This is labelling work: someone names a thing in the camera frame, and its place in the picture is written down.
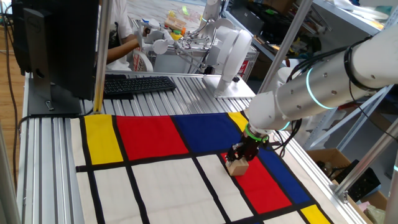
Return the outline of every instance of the white shirt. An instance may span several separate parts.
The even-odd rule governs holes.
[[[100,25],[100,17],[98,16],[98,25]],[[130,25],[129,18],[127,16],[127,2],[126,0],[113,0],[111,23],[109,28],[109,43],[108,49],[120,46],[122,44],[121,39],[126,38],[130,34],[133,34],[133,30]],[[107,64],[107,70],[127,70],[130,64],[127,62],[127,56],[123,56],[118,60]]]

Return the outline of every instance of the teal light ring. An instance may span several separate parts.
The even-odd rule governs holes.
[[[327,110],[333,109],[333,108],[330,108],[330,107],[328,107],[328,106],[325,106],[325,105],[321,104],[321,103],[315,98],[315,96],[313,95],[313,93],[312,93],[312,91],[311,91],[311,88],[310,88],[310,74],[311,74],[311,71],[312,71],[312,68],[308,71],[308,73],[307,73],[307,79],[306,79],[306,82],[305,82],[305,83],[307,84],[308,93],[310,94],[310,96],[312,97],[312,99],[314,100],[314,102],[316,102],[319,106],[321,106],[321,107],[323,107],[324,109],[327,109]]]
[[[285,130],[287,127],[289,127],[289,125],[290,125],[290,121],[289,121],[288,123],[286,123],[286,125],[284,126],[284,128],[282,128],[280,131]]]

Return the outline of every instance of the blue rectangle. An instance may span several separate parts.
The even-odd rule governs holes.
[[[173,116],[177,129],[196,153],[229,149],[241,139],[225,113]]]
[[[310,197],[275,152],[260,149],[258,155],[294,203],[303,203],[310,200]]]

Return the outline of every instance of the mondrian-style mat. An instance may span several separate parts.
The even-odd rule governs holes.
[[[224,155],[247,123],[242,113],[72,120],[85,223],[332,223],[274,152],[229,176]]]

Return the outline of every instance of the wooden block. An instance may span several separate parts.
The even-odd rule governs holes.
[[[227,162],[225,165],[231,176],[244,175],[244,173],[246,173],[247,169],[249,168],[249,163],[246,161],[245,158],[235,160],[233,162]]]
[[[164,24],[167,25],[168,27],[170,27],[172,29],[176,29],[176,30],[182,30],[184,28],[184,26],[187,25],[186,22],[181,21],[181,20],[176,19],[171,16],[167,16],[167,19],[164,22]]]

